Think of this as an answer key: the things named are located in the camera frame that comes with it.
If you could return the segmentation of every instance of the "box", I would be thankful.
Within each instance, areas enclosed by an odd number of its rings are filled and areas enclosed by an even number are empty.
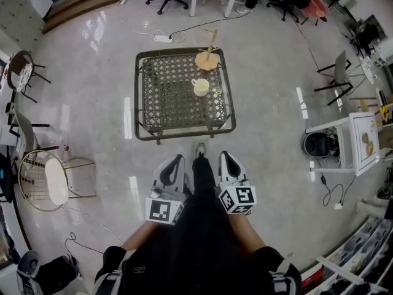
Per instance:
[[[146,198],[146,220],[175,225],[184,209],[181,201]]]
[[[254,186],[227,186],[219,198],[228,214],[246,214],[257,204]]]

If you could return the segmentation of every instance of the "glass coffee table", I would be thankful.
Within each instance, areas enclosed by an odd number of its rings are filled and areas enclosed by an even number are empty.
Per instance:
[[[236,128],[235,112],[224,53],[212,71],[195,65],[199,48],[141,52],[135,59],[134,126],[143,141],[229,133]],[[207,79],[211,92],[198,97],[192,79]]]

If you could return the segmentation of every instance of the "glossy floor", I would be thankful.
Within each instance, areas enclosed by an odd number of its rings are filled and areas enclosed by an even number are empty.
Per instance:
[[[157,15],[160,2],[149,6],[144,2],[128,0],[124,6],[104,7],[61,25],[42,38],[34,54],[37,63],[47,65],[43,73],[52,84],[38,81],[28,90],[38,104],[21,98],[20,105],[32,121],[51,124],[37,130],[41,145],[65,143],[71,155],[96,162],[98,196],[70,200],[64,207],[88,213],[125,240],[144,222],[144,199],[155,167],[172,155],[183,154],[190,173],[193,147],[203,141],[217,181],[221,151],[234,153],[245,164],[259,201],[249,219],[266,243],[285,256],[293,253],[299,269],[309,266],[364,219],[356,215],[355,203],[376,192],[386,171],[386,164],[380,162],[356,178],[343,209],[335,211],[341,190],[323,207],[326,189],[320,174],[310,173],[310,158],[300,147],[305,128],[357,110],[348,97],[342,99],[342,106],[328,107],[334,91],[313,91],[331,80],[315,72],[316,63],[330,65],[344,49],[354,64],[358,62],[340,31],[340,22],[330,17],[317,27],[308,22],[298,28],[289,17],[282,22],[281,11],[267,9],[266,0],[261,0],[244,18],[191,29],[185,41],[164,44],[134,32],[181,30],[222,18],[224,7],[220,0],[208,0],[205,6],[198,0],[197,17],[190,18],[189,11],[174,2],[162,16]],[[219,30],[216,45],[227,62],[236,130],[213,139],[164,140],[160,146],[136,139],[130,127],[135,56],[165,47],[205,46],[209,38],[204,29],[213,28]],[[375,85],[364,82],[356,95],[374,95],[376,86],[390,93],[383,75],[378,74]],[[353,179],[351,174],[325,176],[329,187],[336,183],[346,187]],[[29,240],[44,261],[65,254],[64,241],[70,232],[78,242],[100,251],[119,244],[97,220],[74,210],[43,213],[24,200],[20,200],[20,210]],[[75,287],[91,290],[101,255],[73,242],[68,247],[85,277]]]

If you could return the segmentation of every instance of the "white mug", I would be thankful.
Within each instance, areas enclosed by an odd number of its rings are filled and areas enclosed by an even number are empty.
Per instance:
[[[192,79],[192,85],[194,85],[194,93],[196,96],[205,96],[209,92],[209,81],[206,79]]]

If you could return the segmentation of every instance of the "metal table frame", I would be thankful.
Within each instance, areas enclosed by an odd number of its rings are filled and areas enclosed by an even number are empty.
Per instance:
[[[227,95],[228,98],[228,104],[230,108],[230,113],[227,115],[227,118],[225,122],[216,130],[213,130],[212,128],[208,128],[205,131],[199,131],[199,132],[184,132],[184,133],[173,133],[169,135],[163,135],[163,131],[165,130],[160,130],[160,132],[157,132],[157,134],[154,134],[152,132],[149,132],[146,130],[143,126],[143,123],[139,120],[139,113],[143,111],[142,106],[139,105],[139,86],[142,86],[139,84],[139,75],[142,73],[142,60],[145,58],[151,58],[151,57],[159,57],[159,56],[168,56],[168,55],[193,55],[193,54],[198,54],[200,52],[200,49],[202,50],[207,50],[208,48],[203,47],[203,48],[176,48],[176,49],[163,49],[163,50],[153,50],[149,52],[141,52],[137,54],[135,58],[135,77],[134,77],[134,129],[135,129],[135,136],[137,139],[142,140],[142,141],[152,141],[152,140],[157,140],[157,144],[160,144],[160,140],[163,139],[172,139],[172,138],[185,138],[187,136],[201,136],[201,135],[210,135],[211,138],[214,137],[214,135],[218,134],[223,134],[223,133],[230,133],[236,128],[236,117],[235,117],[235,110],[233,107],[233,100],[232,100],[232,93],[230,90],[230,85],[229,85],[229,78],[228,78],[228,73],[226,70],[226,65],[225,65],[225,58],[224,58],[224,53],[221,49],[217,49],[214,53],[218,54],[220,57],[220,62],[219,62],[219,67],[217,69],[220,69],[222,72],[222,75],[224,77],[224,82],[227,88],[227,93],[223,93],[224,95]],[[232,118],[232,128],[229,129],[220,129],[222,128],[228,121],[229,118]],[[139,126],[144,128],[146,132],[148,132],[151,136],[140,136],[139,132]]]

